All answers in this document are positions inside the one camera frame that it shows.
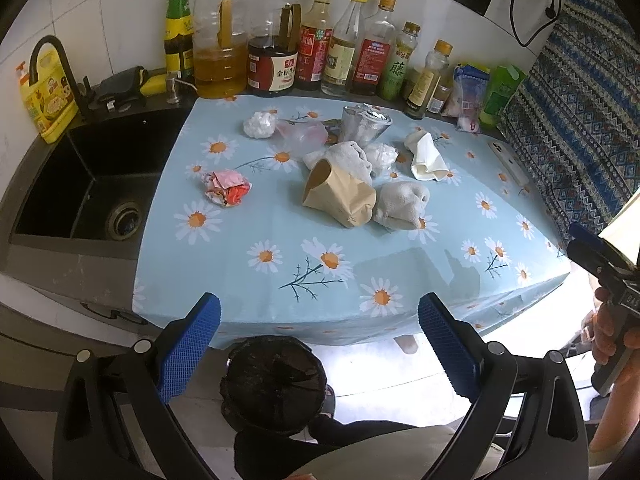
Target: hand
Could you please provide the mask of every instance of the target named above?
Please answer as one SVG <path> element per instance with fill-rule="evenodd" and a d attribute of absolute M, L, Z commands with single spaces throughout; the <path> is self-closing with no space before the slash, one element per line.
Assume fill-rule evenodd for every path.
<path fill-rule="evenodd" d="M 591 352 L 597 363 L 605 365 L 609 361 L 609 357 L 616 353 L 616 344 L 612 338 L 615 326 L 607 304 L 609 291 L 606 288 L 597 288 L 595 296 L 602 301 L 602 305 L 593 316 L 595 338 Z M 640 328 L 628 330 L 625 334 L 624 343 L 627 348 L 636 351 L 631 354 L 626 366 L 620 372 L 616 379 L 616 384 L 624 384 L 631 378 L 640 379 L 640 351 L 638 351 L 640 349 Z"/>

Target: blue patterned fabric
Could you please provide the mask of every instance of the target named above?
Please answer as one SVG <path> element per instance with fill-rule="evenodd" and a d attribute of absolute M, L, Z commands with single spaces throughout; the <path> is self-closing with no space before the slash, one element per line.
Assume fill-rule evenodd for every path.
<path fill-rule="evenodd" d="M 498 126 L 565 242 L 599 233 L 640 186 L 640 45 L 613 0 L 566 0 Z"/>

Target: glass bottle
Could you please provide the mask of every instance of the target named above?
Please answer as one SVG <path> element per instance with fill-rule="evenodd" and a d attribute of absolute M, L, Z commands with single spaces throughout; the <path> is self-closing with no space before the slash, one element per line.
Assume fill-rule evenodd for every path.
<path fill-rule="evenodd" d="M 404 113 L 415 120 L 424 117 L 424 111 L 440 82 L 442 72 L 449 67 L 449 54 L 453 47 L 446 41 L 438 40 L 433 50 L 427 54 L 424 69 L 406 100 Z"/>
<path fill-rule="evenodd" d="M 404 29 L 396 36 L 392 54 L 386 62 L 385 71 L 378 86 L 378 95 L 387 101 L 392 101 L 400 93 L 404 74 L 409 65 L 409 58 L 418 46 L 420 25 L 405 22 Z"/>
<path fill-rule="evenodd" d="M 349 89 L 354 94 L 375 95 L 385 69 L 396 28 L 389 21 L 396 0 L 380 0 L 378 12 L 363 20 L 364 36 Z"/>
<path fill-rule="evenodd" d="M 353 72 L 356 44 L 362 34 L 360 7 L 367 0 L 351 0 L 344 14 L 335 24 L 329 40 L 329 52 L 322 72 L 321 88 L 325 94 L 343 96 L 347 93 L 347 79 Z"/>
<path fill-rule="evenodd" d="M 249 34 L 249 92 L 276 97 L 291 92 L 300 39 L 300 4 L 260 0 Z"/>
<path fill-rule="evenodd" d="M 314 0 L 311 10 L 302 17 L 300 51 L 294 85 L 301 90 L 318 90 L 322 70 L 333 33 L 329 6 L 331 0 Z"/>
<path fill-rule="evenodd" d="M 189 0 L 169 0 L 164 24 L 166 71 L 193 83 L 193 23 Z"/>

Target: white cloth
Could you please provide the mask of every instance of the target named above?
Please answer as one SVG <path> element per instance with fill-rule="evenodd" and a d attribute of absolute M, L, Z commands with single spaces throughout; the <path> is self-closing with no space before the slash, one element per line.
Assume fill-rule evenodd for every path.
<path fill-rule="evenodd" d="M 407 135 L 404 145 L 414 154 L 411 172 L 415 178 L 441 181 L 447 176 L 449 168 L 435 147 L 429 132 L 421 130 Z"/>
<path fill-rule="evenodd" d="M 328 160 L 332 166 L 340 166 L 353 178 L 371 185 L 371 164 L 367 161 L 367 155 L 357 142 L 353 140 L 338 142 L 326 150 L 307 153 L 302 157 L 302 161 L 309 170 L 312 170 L 321 158 Z"/>
<path fill-rule="evenodd" d="M 373 219 L 390 229 L 413 231 L 420 228 L 420 216 L 429 201 L 429 190 L 422 184 L 403 180 L 380 188 Z"/>

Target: plastic bag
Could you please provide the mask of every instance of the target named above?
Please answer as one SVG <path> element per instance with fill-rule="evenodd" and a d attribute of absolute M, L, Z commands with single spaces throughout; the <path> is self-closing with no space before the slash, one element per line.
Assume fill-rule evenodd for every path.
<path fill-rule="evenodd" d="M 364 153 L 371 164 L 373 176 L 380 176 L 388 171 L 398 158 L 398 150 L 382 142 L 368 144 L 364 148 Z"/>

